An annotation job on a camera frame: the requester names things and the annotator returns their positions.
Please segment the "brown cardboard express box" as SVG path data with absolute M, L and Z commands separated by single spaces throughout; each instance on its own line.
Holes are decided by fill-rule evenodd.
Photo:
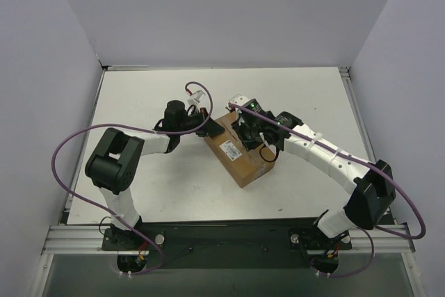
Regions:
M 261 145 L 256 149 L 246 150 L 232 129 L 235 120 L 235 112 L 218 118 L 216 123 L 225 131 L 217 136 L 205 137 L 204 142 L 238 186 L 244 188 L 275 167 L 275 162 L 272 162 L 275 153 L 267 147 L 261 150 Z

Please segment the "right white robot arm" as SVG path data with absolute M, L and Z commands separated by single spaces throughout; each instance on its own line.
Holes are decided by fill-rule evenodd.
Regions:
M 384 161 L 359 159 L 325 140 L 291 113 L 274 115 L 263 110 L 256 99 L 239 95 L 229 101 L 228 107 L 236 112 L 232 126 L 248 149 L 272 145 L 277 152 L 298 156 L 332 178 L 350 196 L 339 209 L 326 210 L 316 219 L 315 226 L 327 238 L 353 227 L 372 230 L 394 201 L 395 189 L 386 180 L 391 168 Z

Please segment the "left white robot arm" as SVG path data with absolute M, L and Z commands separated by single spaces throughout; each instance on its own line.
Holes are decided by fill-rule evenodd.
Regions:
M 205 108 L 195 108 L 189 113 L 179 100 L 167 103 L 163 119 L 154 130 L 154 134 L 125 133 L 108 128 L 86 163 L 86 176 L 99 188 L 107 207 L 114 212 L 111 224 L 120 230 L 118 241 L 130 250 L 137 248 L 143 240 L 143 233 L 137 228 L 141 217 L 129 189 L 141 156 L 172 152 L 180 143 L 181 132 L 191 131 L 199 137 L 225 132 L 224 127 L 209 117 Z

